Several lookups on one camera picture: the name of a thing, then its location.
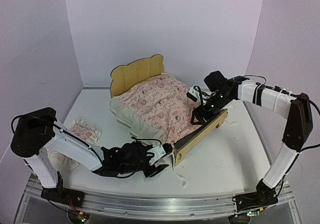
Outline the pink unicorn print blanket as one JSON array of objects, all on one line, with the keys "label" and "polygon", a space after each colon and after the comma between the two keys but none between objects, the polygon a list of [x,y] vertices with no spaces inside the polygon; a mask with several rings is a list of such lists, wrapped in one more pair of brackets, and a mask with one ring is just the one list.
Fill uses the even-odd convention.
[{"label": "pink unicorn print blanket", "polygon": [[192,111],[199,105],[187,97],[189,88],[173,75],[163,73],[134,85],[110,100],[109,108],[118,121],[130,127],[130,132],[147,145],[169,143],[173,151],[172,167],[176,167],[190,151],[214,128],[225,121],[228,112],[207,126],[196,138],[181,149],[174,144],[201,125],[192,125]]}]

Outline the pink ruffled unicorn pillow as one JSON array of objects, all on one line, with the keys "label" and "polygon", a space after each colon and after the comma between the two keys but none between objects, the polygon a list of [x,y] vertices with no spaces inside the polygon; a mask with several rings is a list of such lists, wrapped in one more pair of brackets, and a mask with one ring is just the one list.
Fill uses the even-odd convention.
[{"label": "pink ruffled unicorn pillow", "polygon": [[[93,146],[97,144],[98,140],[102,136],[101,131],[99,131],[97,127],[89,125],[88,122],[82,119],[73,120],[67,130]],[[51,163],[58,165],[59,167],[73,170],[80,165],[79,162],[52,149],[48,149],[47,153]]]}]

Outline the wooden pet bed frame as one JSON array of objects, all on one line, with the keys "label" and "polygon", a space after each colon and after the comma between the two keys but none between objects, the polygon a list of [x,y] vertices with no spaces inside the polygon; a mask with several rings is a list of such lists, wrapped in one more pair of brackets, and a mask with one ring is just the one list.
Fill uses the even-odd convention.
[{"label": "wooden pet bed frame", "polygon": [[111,98],[125,93],[142,81],[165,73],[163,60],[164,57],[161,54],[156,54],[150,58],[139,59],[128,65],[120,65],[113,69],[110,74],[112,78]]}]

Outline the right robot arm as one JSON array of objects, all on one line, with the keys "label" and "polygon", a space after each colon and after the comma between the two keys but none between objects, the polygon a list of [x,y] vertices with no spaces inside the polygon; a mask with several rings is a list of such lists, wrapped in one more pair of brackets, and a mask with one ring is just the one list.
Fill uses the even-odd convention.
[{"label": "right robot arm", "polygon": [[192,101],[199,102],[192,112],[193,125],[205,124],[233,100],[252,103],[286,119],[280,151],[261,181],[263,187],[252,194],[252,202],[262,206],[272,196],[270,189],[276,187],[297,156],[306,150],[304,144],[313,130],[311,107],[314,103],[304,93],[294,94],[278,86],[268,86],[247,75],[227,79],[220,71],[215,71],[204,82],[210,93],[193,86],[186,94]]}]

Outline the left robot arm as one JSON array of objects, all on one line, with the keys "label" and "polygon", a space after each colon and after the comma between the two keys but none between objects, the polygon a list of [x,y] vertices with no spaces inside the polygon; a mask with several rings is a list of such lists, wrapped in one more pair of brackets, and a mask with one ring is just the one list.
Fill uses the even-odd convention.
[{"label": "left robot arm", "polygon": [[57,203],[67,198],[67,191],[61,187],[62,176],[50,162],[48,150],[71,158],[96,175],[117,179],[127,179],[140,171],[146,178],[154,177],[167,167],[156,163],[173,151],[171,144],[160,140],[153,146],[137,138],[120,148],[94,147],[68,131],[51,107],[14,117],[11,130],[11,150],[27,162]]}]

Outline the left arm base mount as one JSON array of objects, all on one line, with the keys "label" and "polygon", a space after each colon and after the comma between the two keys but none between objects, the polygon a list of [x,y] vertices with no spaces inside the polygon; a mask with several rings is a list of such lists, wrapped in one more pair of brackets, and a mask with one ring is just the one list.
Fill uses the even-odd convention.
[{"label": "left arm base mount", "polygon": [[85,193],[68,188],[62,188],[62,190],[58,190],[57,188],[43,188],[41,197],[58,204],[69,205],[74,208],[81,208],[84,202]]}]

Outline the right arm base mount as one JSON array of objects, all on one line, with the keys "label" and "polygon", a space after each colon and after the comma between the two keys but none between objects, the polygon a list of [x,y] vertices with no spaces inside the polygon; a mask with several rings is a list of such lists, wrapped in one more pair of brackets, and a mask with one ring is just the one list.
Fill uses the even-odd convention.
[{"label": "right arm base mount", "polygon": [[278,203],[278,196],[275,192],[266,197],[261,197],[257,192],[245,193],[236,195],[232,198],[236,205],[236,212],[243,213],[248,211],[255,211],[260,208],[267,208],[268,206]]}]

